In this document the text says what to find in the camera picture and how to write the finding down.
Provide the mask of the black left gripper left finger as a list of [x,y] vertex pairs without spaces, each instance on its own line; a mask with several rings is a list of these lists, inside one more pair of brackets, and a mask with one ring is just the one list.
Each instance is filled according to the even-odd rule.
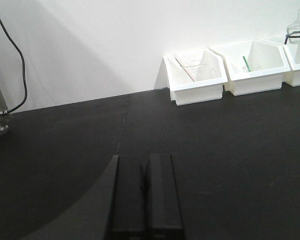
[[121,155],[115,186],[112,222],[114,240],[143,240],[145,221],[145,179],[140,159]]

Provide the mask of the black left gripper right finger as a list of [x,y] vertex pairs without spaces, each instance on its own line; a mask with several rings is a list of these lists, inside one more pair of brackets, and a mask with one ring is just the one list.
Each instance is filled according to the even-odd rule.
[[145,170],[146,230],[150,240],[183,240],[184,228],[172,156],[151,154]]

